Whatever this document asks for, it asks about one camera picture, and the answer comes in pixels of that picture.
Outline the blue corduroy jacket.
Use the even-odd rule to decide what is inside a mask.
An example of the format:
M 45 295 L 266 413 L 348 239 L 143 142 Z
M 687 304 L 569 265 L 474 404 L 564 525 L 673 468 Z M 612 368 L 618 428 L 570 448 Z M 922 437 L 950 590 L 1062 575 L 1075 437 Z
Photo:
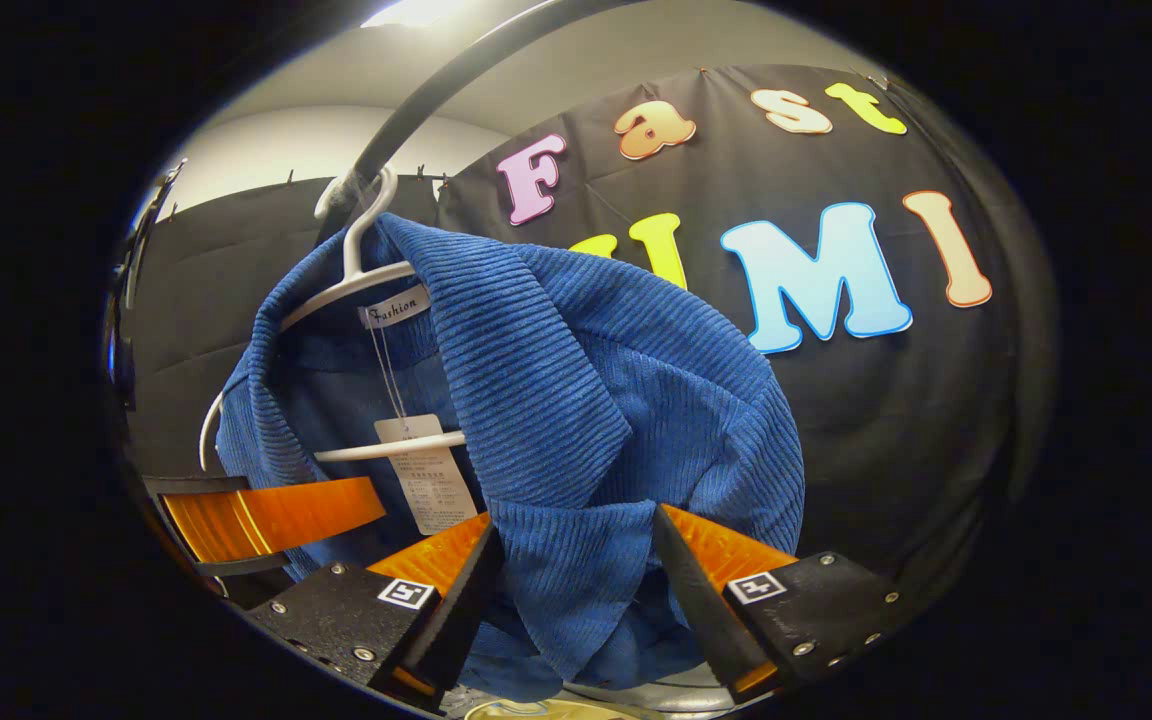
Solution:
M 340 281 L 348 247 L 366 270 L 415 273 L 285 328 Z M 387 511 L 291 550 L 291 579 L 419 541 L 391 461 L 314 458 L 378 444 L 399 415 L 465 433 L 454 473 L 505 547 L 458 679 L 475 691 L 544 702 L 702 664 L 653 548 L 658 503 L 786 553 L 799 541 L 803 450 L 768 361 L 713 306 L 631 264 L 385 213 L 294 266 L 225 382 L 221 465 L 257 488 L 369 477 Z

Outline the black clothes rack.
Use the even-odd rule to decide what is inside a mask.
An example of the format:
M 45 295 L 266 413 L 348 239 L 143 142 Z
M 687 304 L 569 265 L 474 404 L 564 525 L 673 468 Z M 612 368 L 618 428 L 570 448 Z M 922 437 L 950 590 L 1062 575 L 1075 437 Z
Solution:
M 364 188 L 374 181 L 385 162 L 397 154 L 403 143 L 411 138 L 422 124 L 434 118 L 435 109 L 471 85 L 500 61 L 518 50 L 538 41 L 558 29 L 570 26 L 581 18 L 588 18 L 620 6 L 644 3 L 645 0 L 545 0 L 525 12 L 513 15 L 488 33 L 477 38 L 467 50 L 461 51 L 435 70 L 429 79 L 394 109 L 378 132 L 367 142 L 353 167 L 344 174 L 338 190 L 326 195 L 326 209 L 321 211 L 323 223 L 317 233 L 317 243 L 334 236 L 353 215 Z

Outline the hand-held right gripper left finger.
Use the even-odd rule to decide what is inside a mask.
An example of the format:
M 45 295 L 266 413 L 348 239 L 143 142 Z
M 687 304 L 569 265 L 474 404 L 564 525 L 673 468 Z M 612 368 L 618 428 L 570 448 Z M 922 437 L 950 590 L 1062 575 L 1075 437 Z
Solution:
M 248 611 L 260 632 L 349 685 L 435 714 L 497 591 L 488 514 L 376 561 L 334 562 Z

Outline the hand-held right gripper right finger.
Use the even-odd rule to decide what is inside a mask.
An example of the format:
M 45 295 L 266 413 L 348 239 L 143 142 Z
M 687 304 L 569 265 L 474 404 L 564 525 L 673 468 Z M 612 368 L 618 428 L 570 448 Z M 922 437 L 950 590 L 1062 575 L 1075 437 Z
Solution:
M 823 682 L 905 626 L 896 584 L 835 551 L 796 559 L 666 503 L 655 510 L 653 543 L 733 702 Z

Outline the black backdrop cloth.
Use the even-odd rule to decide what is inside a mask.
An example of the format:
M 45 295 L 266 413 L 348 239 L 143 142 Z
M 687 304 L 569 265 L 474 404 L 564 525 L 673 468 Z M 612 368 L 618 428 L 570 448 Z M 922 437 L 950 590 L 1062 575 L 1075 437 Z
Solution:
M 393 211 L 503 242 L 609 249 L 635 223 L 741 331 L 783 320 L 771 365 L 806 452 L 799 550 L 937 596 L 1023 495 L 1049 424 L 1049 260 L 996 165 L 908 82 L 801 65 L 620 88 L 488 147 Z

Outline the white plastic hanger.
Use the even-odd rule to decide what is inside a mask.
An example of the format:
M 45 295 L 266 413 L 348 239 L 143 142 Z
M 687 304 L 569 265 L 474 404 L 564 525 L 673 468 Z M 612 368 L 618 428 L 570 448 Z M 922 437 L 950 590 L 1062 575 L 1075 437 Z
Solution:
M 353 293 L 366 290 L 366 288 L 397 281 L 399 278 L 414 275 L 415 270 L 410 263 L 402 262 L 380 266 L 378 270 L 362 270 L 361 264 L 361 238 L 364 232 L 376 222 L 385 210 L 389 209 L 393 197 L 397 192 L 397 173 L 392 165 L 385 164 L 380 170 L 380 185 L 376 200 L 369 206 L 361 218 L 349 225 L 346 237 L 340 245 L 342 251 L 342 279 L 340 282 L 325 288 L 324 291 L 316 293 L 305 304 L 297 306 L 291 314 L 285 316 L 280 323 L 279 331 L 285 332 L 294 324 L 302 323 L 306 316 L 314 314 L 314 311 L 329 306 L 339 300 Z M 401 439 L 380 445 L 358 446 L 351 448 L 339 448 L 339 450 L 325 450 L 314 455 L 321 462 L 361 461 L 376 457 L 397 457 L 404 454 L 415 454 L 422 450 L 435 450 L 435 448 L 450 448 L 467 445 L 467 437 L 462 430 L 454 430 L 435 435 L 425 435 L 412 439 Z

